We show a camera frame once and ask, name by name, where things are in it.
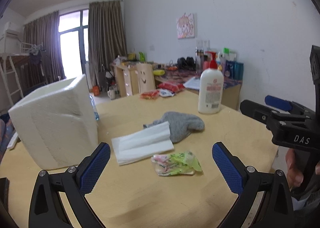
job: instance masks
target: wall switch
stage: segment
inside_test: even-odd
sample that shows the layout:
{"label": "wall switch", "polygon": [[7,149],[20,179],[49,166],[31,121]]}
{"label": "wall switch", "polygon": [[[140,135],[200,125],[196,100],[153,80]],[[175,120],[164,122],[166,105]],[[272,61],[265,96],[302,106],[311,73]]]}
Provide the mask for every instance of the wall switch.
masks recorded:
{"label": "wall switch", "polygon": [[202,47],[203,48],[210,48],[210,41],[209,40],[203,40],[202,41]]}
{"label": "wall switch", "polygon": [[200,40],[200,39],[196,40],[196,47],[197,48],[202,48],[202,40]]}

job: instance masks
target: screw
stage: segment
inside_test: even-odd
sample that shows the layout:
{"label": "screw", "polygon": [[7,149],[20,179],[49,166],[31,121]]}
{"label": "screw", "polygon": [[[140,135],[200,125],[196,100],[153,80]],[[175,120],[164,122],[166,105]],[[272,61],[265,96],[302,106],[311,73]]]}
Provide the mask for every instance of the screw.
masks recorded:
{"label": "screw", "polygon": [[247,167],[247,171],[248,171],[249,173],[253,173],[253,172],[255,172],[255,168],[252,167],[252,166],[249,166],[249,167]]}
{"label": "screw", "polygon": [[45,171],[45,170],[41,170],[41,171],[39,172],[39,176],[44,176],[44,175],[45,175],[45,173],[46,173],[46,171]]}
{"label": "screw", "polygon": [[278,174],[279,176],[283,176],[283,175],[284,175],[283,171],[280,170],[280,169],[278,169],[276,172],[277,172],[277,174]]}
{"label": "screw", "polygon": [[77,168],[75,166],[71,166],[71,167],[68,168],[68,172],[69,173],[73,173],[74,171],[76,171],[76,169]]}

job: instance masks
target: white power strip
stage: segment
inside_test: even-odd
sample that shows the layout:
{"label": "white power strip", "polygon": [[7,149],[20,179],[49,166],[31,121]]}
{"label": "white power strip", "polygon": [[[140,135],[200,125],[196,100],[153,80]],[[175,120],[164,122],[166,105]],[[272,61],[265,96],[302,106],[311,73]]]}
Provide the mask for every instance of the white power strip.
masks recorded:
{"label": "white power strip", "polygon": [[19,138],[19,137],[18,137],[18,133],[17,133],[17,131],[16,131],[16,132],[13,134],[13,136],[12,136],[9,144],[7,145],[7,149],[9,149],[9,150],[14,149],[14,147],[15,147],[16,144],[17,144],[18,138]]}

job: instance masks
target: bottle label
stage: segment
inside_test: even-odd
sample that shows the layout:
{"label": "bottle label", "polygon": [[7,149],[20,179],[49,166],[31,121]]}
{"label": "bottle label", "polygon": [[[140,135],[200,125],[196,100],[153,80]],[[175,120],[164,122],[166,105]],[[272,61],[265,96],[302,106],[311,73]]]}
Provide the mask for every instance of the bottle label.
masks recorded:
{"label": "bottle label", "polygon": [[211,104],[212,109],[217,108],[219,106],[221,88],[221,83],[217,83],[217,79],[215,79],[213,83],[207,84],[205,103]]}

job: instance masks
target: bed ladder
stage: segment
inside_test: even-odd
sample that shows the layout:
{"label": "bed ladder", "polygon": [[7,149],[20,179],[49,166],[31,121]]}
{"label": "bed ladder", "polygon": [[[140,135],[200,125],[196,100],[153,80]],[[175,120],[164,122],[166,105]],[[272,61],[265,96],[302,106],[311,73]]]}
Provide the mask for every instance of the bed ladder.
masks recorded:
{"label": "bed ladder", "polygon": [[[16,68],[14,67],[14,64],[13,64],[13,61],[12,61],[12,58],[11,56],[9,56],[9,62],[11,64],[11,68],[12,70],[7,72],[7,67],[6,67],[6,57],[3,58],[3,69],[2,69],[2,66],[0,64],[0,73],[1,73],[1,76],[2,76],[2,79],[3,79],[3,83],[4,83],[4,87],[5,87],[5,90],[7,92],[7,95],[8,95],[8,99],[9,99],[9,102],[10,102],[10,108],[13,107],[14,103],[12,101],[12,96],[14,94],[16,94],[17,92],[20,92],[20,96],[21,98],[23,98],[23,93],[22,93],[22,89],[21,89],[21,85],[20,85],[20,82],[19,82],[19,77],[18,77],[18,74],[17,74],[17,71],[16,71]],[[14,73],[15,75],[15,78],[16,78],[16,82],[17,82],[17,86],[18,86],[18,89],[15,90],[14,92],[10,93],[10,90],[9,90],[9,87],[8,87],[8,78],[7,78],[7,75],[8,74],[11,74],[11,73]]]}

